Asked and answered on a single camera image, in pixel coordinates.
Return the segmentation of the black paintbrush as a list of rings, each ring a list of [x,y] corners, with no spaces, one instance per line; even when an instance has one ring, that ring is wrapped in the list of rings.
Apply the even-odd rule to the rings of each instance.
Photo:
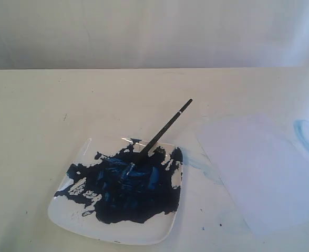
[[[190,98],[181,108],[180,110],[163,126],[163,128],[151,139],[150,142],[141,150],[139,155],[130,162],[130,164],[123,171],[119,183],[124,181],[131,171],[138,165],[140,165],[145,159],[147,159],[148,152],[151,148],[159,141],[159,139],[168,131],[168,129],[175,123],[175,121],[181,116],[181,114],[186,110],[186,108],[193,102],[193,99]]]

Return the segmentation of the white paper sheet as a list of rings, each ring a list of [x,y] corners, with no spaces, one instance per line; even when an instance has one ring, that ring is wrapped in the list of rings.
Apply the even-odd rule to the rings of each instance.
[[[269,120],[221,119],[196,136],[254,234],[309,222],[309,161]]]

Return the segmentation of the white square paint plate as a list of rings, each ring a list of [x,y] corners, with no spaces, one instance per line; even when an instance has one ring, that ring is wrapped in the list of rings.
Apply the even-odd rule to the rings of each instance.
[[[144,140],[88,139],[48,207],[56,225],[79,235],[125,245],[152,245],[170,233],[179,207],[183,154],[157,143],[134,168]]]

